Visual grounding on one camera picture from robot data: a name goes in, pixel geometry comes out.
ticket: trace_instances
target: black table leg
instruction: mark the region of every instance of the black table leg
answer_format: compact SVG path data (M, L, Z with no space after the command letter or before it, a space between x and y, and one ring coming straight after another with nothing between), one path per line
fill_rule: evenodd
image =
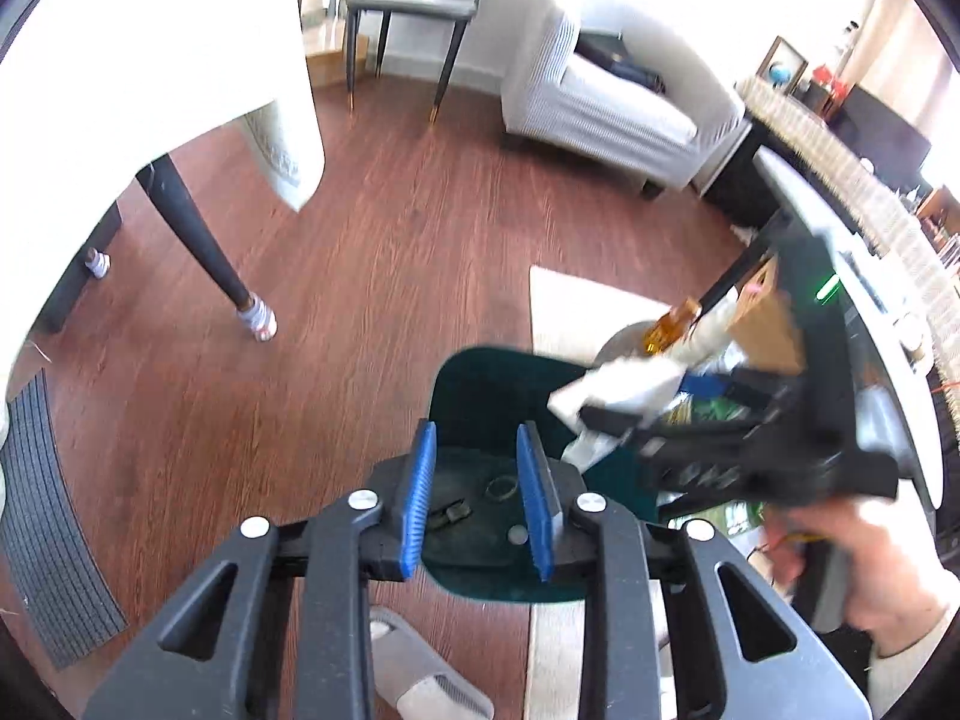
M353 110L353 83L357 66L357 29L360 28L360 11L347 8L347 35L344 53L347 55L347 102Z
M380 78L380 67L383 65L383 52L387 47L387 30L390 29L390 11L383 11L383 20L380 22L380 42L376 44L376 77Z
M440 103L443 102L443 95L446 94L446 86L450 83L450 74L453 72L453 63L457 61L457 52L460 50L460 44L464 39L464 32L467 31L467 22L455 22L453 25L453 37L450 38L450 48L446 52L446 61L443 62L443 71L440 73L440 82L437 84L437 95L433 98L433 108L430 109L430 124L437 120L437 111L440 110Z
M776 234L781 232L789 224L789 217L784 211L777 211L757 233L757 237L750 241L750 245L743 250L743 253L734 260L733 264L726 272L717 279L702 298L700 298L701 316L704 316L719 303L731 287L740 283L744 276L760 264L763 255L769 250Z
M137 173L136 180L174 235L236 306L237 314L253 335L258 341L269 341L277 331L274 313L247 289L229 264L170 155L165 154L150 162Z

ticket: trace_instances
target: orange wire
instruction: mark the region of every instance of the orange wire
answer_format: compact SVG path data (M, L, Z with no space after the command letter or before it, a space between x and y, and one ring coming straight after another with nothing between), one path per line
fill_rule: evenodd
M781 538L776 544L765 544L762 547L757 547L760 552L770 552L776 547L779 547L781 544L786 544L791 541L795 541L799 544L809 544L813 541L823 541L823 536L817 536L816 533L788 533L786 536Z

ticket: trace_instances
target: white slipper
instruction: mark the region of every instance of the white slipper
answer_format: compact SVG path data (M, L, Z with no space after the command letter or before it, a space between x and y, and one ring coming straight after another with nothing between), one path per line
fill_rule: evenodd
M400 615L370 610L373 683L404 718L493 720L493 703L453 669Z

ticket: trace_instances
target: table leg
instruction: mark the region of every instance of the table leg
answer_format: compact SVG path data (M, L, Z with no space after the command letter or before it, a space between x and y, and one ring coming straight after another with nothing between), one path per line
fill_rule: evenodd
M390 11L383 11L383 20L380 22L380 41L376 44L376 77L380 78L380 68L383 66L383 53L387 50L387 32L390 30Z
M326 6L326 18L329 18L329 19L337 18L338 4L339 4L338 0L330 0L328 5Z
M170 155L165 154L150 162L137 173L136 180L174 235L236 306L241 322L258 341L269 341L277 333L274 312L247 289L229 264Z
M450 81L450 74L453 72L453 63L457 61L457 52L460 50L460 44L464 39L464 32L467 31L467 22L460 20L453 25L453 36L450 38L450 48L446 52L446 61L443 62L443 71L440 71L440 82L437 84L437 93L433 98L433 107L430 109L430 124L437 120L437 111L440 110L440 103L443 102L443 95L446 94L446 86Z
M356 81L357 29L360 26L360 11L347 8L347 34L344 35L344 53L347 55L347 104L353 111L353 84Z

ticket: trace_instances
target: chair leg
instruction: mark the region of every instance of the chair leg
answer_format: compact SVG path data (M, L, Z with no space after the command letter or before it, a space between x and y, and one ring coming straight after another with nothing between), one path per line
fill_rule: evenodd
M500 134L500 147L506 151L522 151L522 149L527 146L527 143L530 142L515 132L504 131Z
M661 195L663 191L663 186L656 183L656 181L647 179L646 183L640 188L640 196L647 202L653 202Z
M347 9L347 45L344 53L347 55L347 102L353 110L353 81L357 65L357 29L360 26L360 11Z
M390 29L390 11L383 11L383 20L380 22L380 42L376 44L376 77L380 78L380 68L383 66L383 52L387 49L387 30Z
M193 255L206 274L236 306L241 321L258 341L269 341L277 331L270 307L247 289L227 255L206 226L169 154L163 154L137 173L136 180L163 220Z
M450 48L446 53L446 61L443 62L443 71L440 72L440 82L437 84L437 95L433 98L433 108L430 110L430 124L437 120L437 111L440 110L440 103L443 102L443 95L446 94L446 86L450 83L453 63L457 61L457 52L460 50L466 30L467 22L455 22L453 25L453 37L450 38Z

